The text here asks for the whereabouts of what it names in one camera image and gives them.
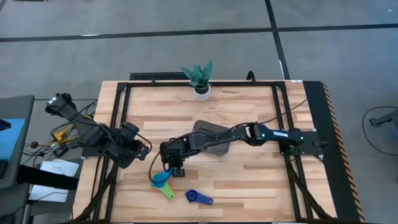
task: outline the wooden table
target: wooden table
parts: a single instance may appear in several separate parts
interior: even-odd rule
[[[95,113],[96,122],[109,125],[117,84],[118,82],[113,81],[103,82]],[[291,108],[307,99],[303,82],[286,81],[285,85]],[[124,93],[116,120],[118,122],[123,95]],[[282,97],[279,97],[279,101],[283,105]],[[292,116],[296,128],[304,131],[314,129],[312,112],[307,101],[292,110]],[[169,180],[176,195],[172,201],[159,191],[151,189],[148,179],[149,166],[159,151],[159,144],[169,138],[191,132],[196,120],[202,119],[231,127],[242,122],[266,121],[275,117],[272,90],[266,86],[213,86],[210,99],[206,102],[195,101],[190,87],[132,88],[126,120],[140,127],[140,134],[149,139],[154,148],[145,161],[135,160],[128,168],[119,169],[111,221],[294,221],[284,157],[275,142],[268,142],[261,147],[233,142],[229,152],[223,157],[201,153],[188,158],[184,162],[186,177]],[[276,119],[266,125],[271,129],[279,128]],[[314,156],[302,156],[302,160],[309,191],[324,210],[335,217],[336,209],[324,164]],[[90,157],[83,164],[73,206],[76,215],[80,214],[90,201],[96,163],[97,158]],[[160,171],[162,164],[158,158],[153,172]],[[212,197],[214,204],[189,204],[184,193],[190,189]],[[301,214],[305,216],[299,190],[298,196]],[[106,192],[101,204],[100,217],[104,217],[107,198]]]

